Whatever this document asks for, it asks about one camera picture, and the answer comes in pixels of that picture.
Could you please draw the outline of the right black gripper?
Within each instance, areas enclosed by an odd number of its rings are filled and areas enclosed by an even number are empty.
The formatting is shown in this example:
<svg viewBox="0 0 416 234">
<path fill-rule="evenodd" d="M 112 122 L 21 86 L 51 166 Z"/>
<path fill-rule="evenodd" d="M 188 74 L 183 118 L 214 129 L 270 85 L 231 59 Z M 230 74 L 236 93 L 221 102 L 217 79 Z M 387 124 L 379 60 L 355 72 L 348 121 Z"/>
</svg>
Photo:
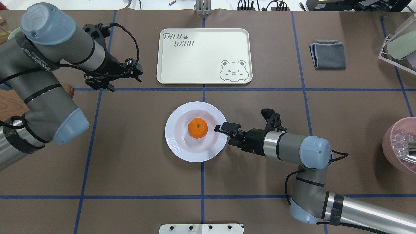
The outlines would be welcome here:
<svg viewBox="0 0 416 234">
<path fill-rule="evenodd" d="M 280 114 L 273 109 L 262 109 L 262 117 L 266 120 L 264 129 L 250 129 L 242 131 L 241 125 L 223 122 L 214 128 L 215 132 L 228 134 L 230 136 L 229 145 L 237 146 L 242 151 L 253 153 L 256 155 L 264 155 L 263 145 L 266 134 L 269 132 L 286 132 L 286 128 L 282 126 Z"/>
</svg>

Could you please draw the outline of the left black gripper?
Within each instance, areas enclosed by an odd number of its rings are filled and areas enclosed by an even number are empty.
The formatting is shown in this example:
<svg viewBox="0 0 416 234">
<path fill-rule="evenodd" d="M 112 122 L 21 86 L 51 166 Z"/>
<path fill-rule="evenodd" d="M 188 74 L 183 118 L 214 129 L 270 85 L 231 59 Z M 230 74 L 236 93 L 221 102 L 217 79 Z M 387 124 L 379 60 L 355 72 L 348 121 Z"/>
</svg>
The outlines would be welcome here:
<svg viewBox="0 0 416 234">
<path fill-rule="evenodd" d="M 141 76 L 144 74 L 141 65 L 133 58 L 128 58 L 124 63 L 111 58 L 105 60 L 103 71 L 95 71 L 100 75 L 85 74 L 85 83 L 94 90 L 107 89 L 111 92 L 115 91 L 111 81 L 120 78 L 134 78 L 138 82 L 142 82 Z"/>
</svg>

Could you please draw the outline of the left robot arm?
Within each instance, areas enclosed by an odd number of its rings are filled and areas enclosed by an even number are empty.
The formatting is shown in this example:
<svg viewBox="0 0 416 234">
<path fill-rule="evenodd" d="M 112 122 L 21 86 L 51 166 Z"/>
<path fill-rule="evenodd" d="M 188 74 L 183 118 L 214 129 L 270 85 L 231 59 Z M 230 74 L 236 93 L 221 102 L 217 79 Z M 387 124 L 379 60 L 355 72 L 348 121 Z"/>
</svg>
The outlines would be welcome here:
<svg viewBox="0 0 416 234">
<path fill-rule="evenodd" d="M 137 58 L 119 62 L 107 49 L 110 28 L 133 40 Z M 114 91 L 111 81 L 143 74 L 134 36 L 117 23 L 79 27 L 74 19 L 46 2 L 28 7 L 19 30 L 1 45 L 1 90 L 15 91 L 28 111 L 1 121 L 1 170 L 49 142 L 67 144 L 89 129 L 82 110 L 54 76 L 60 68 L 84 72 L 94 90 Z"/>
</svg>

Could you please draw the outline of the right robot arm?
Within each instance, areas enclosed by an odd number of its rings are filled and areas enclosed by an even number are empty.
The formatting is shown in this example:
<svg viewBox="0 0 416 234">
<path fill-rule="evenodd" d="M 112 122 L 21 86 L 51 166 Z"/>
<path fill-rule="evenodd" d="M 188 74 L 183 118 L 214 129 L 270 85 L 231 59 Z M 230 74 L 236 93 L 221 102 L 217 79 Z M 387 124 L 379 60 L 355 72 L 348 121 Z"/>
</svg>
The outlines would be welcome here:
<svg viewBox="0 0 416 234">
<path fill-rule="evenodd" d="M 223 122 L 214 129 L 229 136 L 229 145 L 244 152 L 298 165 L 295 188 L 291 198 L 293 218 L 312 225 L 328 224 L 355 228 L 374 234 L 414 234 L 414 216 L 396 212 L 371 203 L 327 191 L 327 170 L 331 163 L 348 154 L 331 149 L 326 139 L 287 132 L 280 115 L 273 109 L 262 109 L 264 129 L 243 131 L 241 126 Z"/>
</svg>

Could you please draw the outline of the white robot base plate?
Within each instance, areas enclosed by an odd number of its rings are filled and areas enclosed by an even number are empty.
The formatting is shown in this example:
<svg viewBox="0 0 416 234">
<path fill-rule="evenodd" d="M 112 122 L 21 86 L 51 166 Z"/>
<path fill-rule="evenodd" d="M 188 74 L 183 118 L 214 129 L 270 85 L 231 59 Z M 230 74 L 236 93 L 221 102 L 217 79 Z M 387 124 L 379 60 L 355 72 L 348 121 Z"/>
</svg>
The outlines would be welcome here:
<svg viewBox="0 0 416 234">
<path fill-rule="evenodd" d="M 243 224 L 165 224 L 159 228 L 159 234 L 244 234 Z"/>
</svg>

